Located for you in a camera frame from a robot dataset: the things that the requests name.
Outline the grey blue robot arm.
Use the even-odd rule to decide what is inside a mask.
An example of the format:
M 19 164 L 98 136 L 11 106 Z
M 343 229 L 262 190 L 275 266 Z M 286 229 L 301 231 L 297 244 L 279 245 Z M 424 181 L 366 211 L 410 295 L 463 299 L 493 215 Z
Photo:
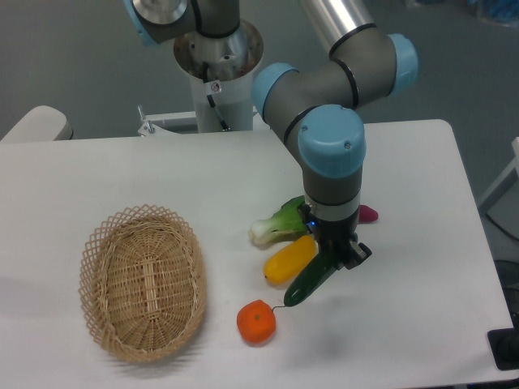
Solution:
M 260 68 L 262 39 L 237 1 L 128 1 L 125 7 L 144 43 L 174 43 L 199 131 L 250 130 L 260 115 L 302 168 L 300 214 L 330 266 L 352 268 L 368 258 L 355 234 L 366 154 L 356 110 L 414 82 L 413 44 L 383 34 L 360 1 L 305 1 L 328 61 L 309 73 L 286 63 Z

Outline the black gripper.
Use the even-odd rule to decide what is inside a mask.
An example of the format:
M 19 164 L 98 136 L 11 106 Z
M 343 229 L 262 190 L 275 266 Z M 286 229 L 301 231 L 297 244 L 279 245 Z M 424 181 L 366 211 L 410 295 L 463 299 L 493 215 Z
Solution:
M 320 253 L 326 263 L 336 263 L 334 250 L 341 251 L 341 263 L 351 270 L 361 265 L 372 255 L 372 251 L 364 243 L 358 242 L 356 228 L 358 226 L 359 207 L 348 217 L 339 220 L 325 220 L 311 213 L 307 203 L 298 206 L 298 214 L 302 223 L 320 245 Z

